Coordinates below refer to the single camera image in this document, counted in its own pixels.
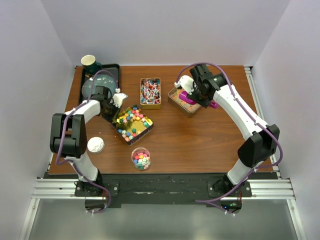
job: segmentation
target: white backdrop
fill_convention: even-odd
[[[253,67],[264,116],[280,128],[284,159],[309,240],[318,240],[320,1],[292,0]]]
[[[290,0],[41,0],[73,64],[252,66]]]
[[[0,239],[16,240],[74,68],[39,0],[2,0],[0,32]]]

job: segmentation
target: clear plastic jar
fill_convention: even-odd
[[[131,153],[131,160],[137,169],[147,170],[151,164],[150,152],[144,147],[137,147]]]

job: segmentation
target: white lid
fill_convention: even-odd
[[[105,143],[101,137],[95,136],[88,141],[87,147],[91,153],[97,154],[104,149]]]

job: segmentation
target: wooden tabletop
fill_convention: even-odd
[[[227,73],[238,93],[247,104],[256,110],[253,97],[243,66],[221,66]],[[144,110],[153,121],[153,130],[141,140],[128,146],[100,116],[93,117],[86,124],[86,134],[101,137],[105,147],[102,152],[88,153],[92,163],[102,174],[107,173],[225,173],[238,159],[237,150],[244,139],[227,113],[221,108],[203,108],[193,118],[187,118],[168,102],[168,92],[183,66],[122,66],[121,92],[128,95],[122,109],[139,103],[141,78],[161,79],[161,109]],[[210,70],[219,73],[214,67]],[[65,110],[78,105],[81,66],[75,70],[73,83]],[[150,151],[151,165],[146,171],[137,170],[131,162],[131,152],[137,147]],[[56,155],[50,166],[49,174],[73,174],[73,168],[65,163],[55,165]]]

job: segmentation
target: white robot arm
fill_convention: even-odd
[[[84,100],[83,106],[79,109],[56,113],[52,117],[50,149],[53,153],[58,153],[63,135],[64,119],[70,115],[67,120],[67,130],[71,131],[71,134],[66,134],[63,139],[61,156],[72,165],[79,180],[84,183],[89,180],[98,185],[102,184],[100,182],[101,174],[92,164],[87,153],[86,123],[97,115],[101,115],[110,123],[113,122],[119,114],[124,99],[128,97],[126,94],[120,93],[119,89],[112,97],[108,97],[109,92],[106,87],[97,86],[95,94],[89,101]]]
[[[276,143],[259,125],[276,139],[279,138],[279,128],[275,124],[269,126],[261,119],[241,98],[234,85],[230,89],[223,74],[213,75],[205,64],[196,65],[190,72],[193,78],[184,75],[175,83],[177,88],[185,90],[179,98],[205,108],[212,107],[214,101],[231,117],[245,140],[238,150],[239,159],[221,183],[220,190],[226,193],[276,151]]]

